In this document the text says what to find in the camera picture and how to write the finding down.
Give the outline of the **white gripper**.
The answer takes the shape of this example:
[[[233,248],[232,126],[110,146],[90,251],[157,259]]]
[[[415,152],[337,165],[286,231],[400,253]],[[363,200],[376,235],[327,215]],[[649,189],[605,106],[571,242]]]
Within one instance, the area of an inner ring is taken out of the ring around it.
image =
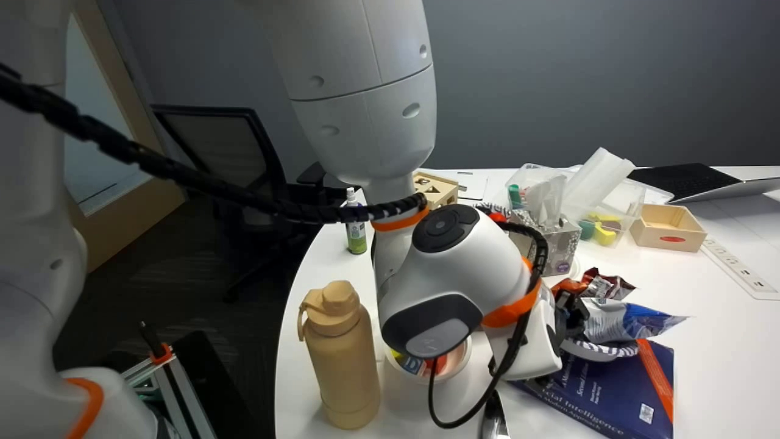
[[[503,363],[514,323],[485,326],[494,363]],[[548,290],[542,290],[536,306],[527,312],[524,340],[514,362],[503,373],[505,380],[534,380],[563,369],[563,358],[554,347],[556,337],[556,301]]]

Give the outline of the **robot base stand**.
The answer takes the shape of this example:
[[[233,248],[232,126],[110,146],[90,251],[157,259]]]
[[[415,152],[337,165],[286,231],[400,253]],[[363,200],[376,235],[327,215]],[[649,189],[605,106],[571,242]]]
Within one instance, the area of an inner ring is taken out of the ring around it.
[[[253,418],[205,331],[165,342],[138,323],[147,354],[102,386],[98,437],[242,439]]]

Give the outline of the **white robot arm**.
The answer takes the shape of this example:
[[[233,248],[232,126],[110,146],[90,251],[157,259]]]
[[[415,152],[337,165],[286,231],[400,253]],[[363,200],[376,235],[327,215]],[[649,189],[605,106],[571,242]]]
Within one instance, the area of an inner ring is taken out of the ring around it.
[[[291,202],[259,180],[268,145],[240,150],[210,126],[213,163],[168,158],[63,96],[65,34],[77,0],[0,0],[3,32],[3,389],[8,439],[157,439],[168,419],[110,369],[51,362],[88,269],[69,215],[63,146],[102,154],[244,209],[299,223],[354,217],[376,226],[370,248],[382,342],[417,358],[485,334],[497,380],[560,370],[543,262],[516,248],[516,226],[471,204],[430,207],[411,174],[437,145],[437,75],[422,0],[242,0],[268,29],[294,114],[321,165],[365,192],[363,204]]]

